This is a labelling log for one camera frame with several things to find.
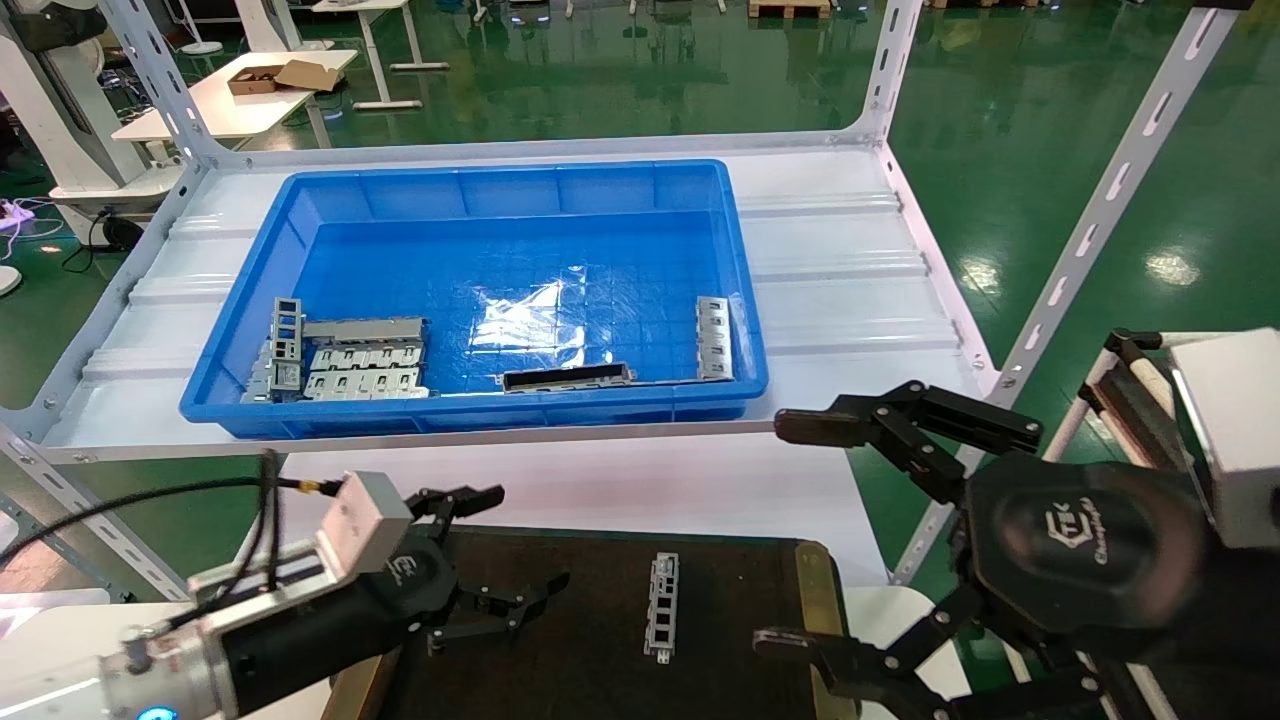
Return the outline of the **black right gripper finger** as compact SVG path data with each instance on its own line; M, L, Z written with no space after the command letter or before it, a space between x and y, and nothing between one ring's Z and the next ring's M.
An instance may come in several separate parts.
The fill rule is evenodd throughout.
M1082 664L951 700L932 691L919 667L987 609L980 591L959 585L887 650L851 637L780 626L755 630L751 647L765 659L808 665L832 696L881 705L896 719L1042 719L1101 701L1100 680Z
M774 434L791 445L856 448L870 446L938 503L957 503L966 480L964 464L937 438L986 454L1032 454L1043 427L1019 413L920 380L883 395L840 395L826 410L782 409Z

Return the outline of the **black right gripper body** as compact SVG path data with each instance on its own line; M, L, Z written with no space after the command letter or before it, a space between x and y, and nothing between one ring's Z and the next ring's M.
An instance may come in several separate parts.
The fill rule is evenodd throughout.
M1010 644L1138 661L1171 650L1216 537L1185 479L1007 454L960 502L979 619Z

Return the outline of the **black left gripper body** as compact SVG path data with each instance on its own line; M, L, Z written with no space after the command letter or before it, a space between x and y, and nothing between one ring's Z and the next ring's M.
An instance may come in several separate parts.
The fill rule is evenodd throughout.
M355 582L367 606L364 629L371 647L389 651L416 630L442 624L457 584L458 571L442 542L426 530L411 530L378 571Z

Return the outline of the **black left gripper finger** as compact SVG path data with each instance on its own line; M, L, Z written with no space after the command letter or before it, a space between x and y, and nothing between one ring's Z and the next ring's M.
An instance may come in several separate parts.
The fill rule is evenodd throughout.
M452 641L502 634L513 639L520 629L536 621L550 600L570 584L562 571L540 585L504 591L490 585L457 585L444 606L428 616L428 652L444 652Z
M415 529L425 536L448 536L452 523L495 509L506 500L506 488L492 486L475 489L470 486L454 489L421 489L404 500L413 516Z

